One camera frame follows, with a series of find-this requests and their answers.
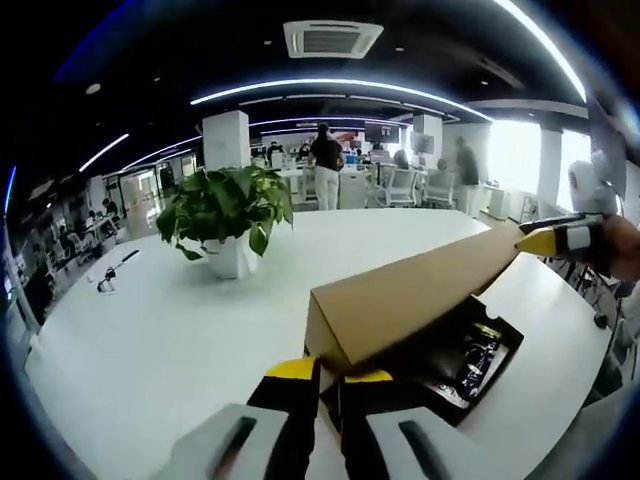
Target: air conditioning vent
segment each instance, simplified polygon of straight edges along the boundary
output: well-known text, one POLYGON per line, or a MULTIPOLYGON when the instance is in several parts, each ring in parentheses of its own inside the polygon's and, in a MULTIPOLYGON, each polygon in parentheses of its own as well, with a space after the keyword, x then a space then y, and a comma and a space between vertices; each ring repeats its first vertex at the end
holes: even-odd
POLYGON ((380 25, 332 20, 284 24, 284 35, 291 58, 362 59, 383 30, 380 25))

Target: black ceiling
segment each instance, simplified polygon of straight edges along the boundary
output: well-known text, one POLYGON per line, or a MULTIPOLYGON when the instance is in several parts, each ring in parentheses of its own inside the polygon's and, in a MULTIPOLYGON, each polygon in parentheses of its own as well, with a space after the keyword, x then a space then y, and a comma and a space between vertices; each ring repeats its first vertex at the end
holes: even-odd
MULTIPOLYGON (((101 148, 129 133, 85 175, 113 172, 192 137, 194 126, 208 115, 279 95, 357 94, 423 105, 463 119, 468 115, 426 99, 336 86, 281 87, 189 104, 204 94, 282 78, 358 78, 461 103, 509 97, 580 102, 542 46, 491 1, 316 3, 111 0, 84 2, 81 9, 59 2, 27 5, 15 25, 27 26, 29 35, 20 44, 15 37, 3 42, 12 45, 5 65, 15 77, 8 100, 14 119, 5 151, 9 162, 29 166, 18 176, 23 185, 38 183, 50 175, 77 172, 101 148), (384 32, 364 60, 288 58, 282 24, 310 19, 376 23, 384 32), (102 88, 86 95, 92 83, 102 88)), ((414 111, 335 98, 289 98, 240 108, 252 122, 316 115, 391 118, 414 111)))

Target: green leaves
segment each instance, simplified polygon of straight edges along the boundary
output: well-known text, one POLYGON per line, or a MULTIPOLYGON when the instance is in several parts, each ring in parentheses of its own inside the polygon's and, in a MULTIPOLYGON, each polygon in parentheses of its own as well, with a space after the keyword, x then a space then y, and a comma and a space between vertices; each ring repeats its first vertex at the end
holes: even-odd
POLYGON ((202 258, 202 255, 200 255, 197 252, 194 252, 193 250, 189 250, 188 248, 186 248, 184 245, 180 243, 176 243, 176 248, 180 250, 182 253, 184 253, 184 256, 191 261, 202 258))
MULTIPOLYGON (((263 255, 274 223, 293 223, 291 193, 276 173, 259 167, 202 170, 187 177, 156 224, 163 241, 240 238, 249 232, 249 246, 263 255)), ((201 258, 178 243, 189 260, 201 258)))
POLYGON ((262 229, 260 224, 252 223, 251 231, 249 232, 249 247, 258 255, 264 255, 265 250, 269 245, 269 236, 262 229))

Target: window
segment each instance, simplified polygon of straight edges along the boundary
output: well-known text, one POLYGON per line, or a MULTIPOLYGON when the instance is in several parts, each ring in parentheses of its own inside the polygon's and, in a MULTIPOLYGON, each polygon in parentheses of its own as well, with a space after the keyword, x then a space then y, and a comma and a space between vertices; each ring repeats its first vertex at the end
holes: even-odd
POLYGON ((489 133, 489 178, 502 188, 536 194, 541 142, 538 124, 496 120, 489 133))
POLYGON ((591 160, 591 138, 582 133, 565 130, 562 134, 560 182, 558 183, 556 203, 570 212, 573 212, 574 209, 569 188, 569 167, 578 160, 591 160))

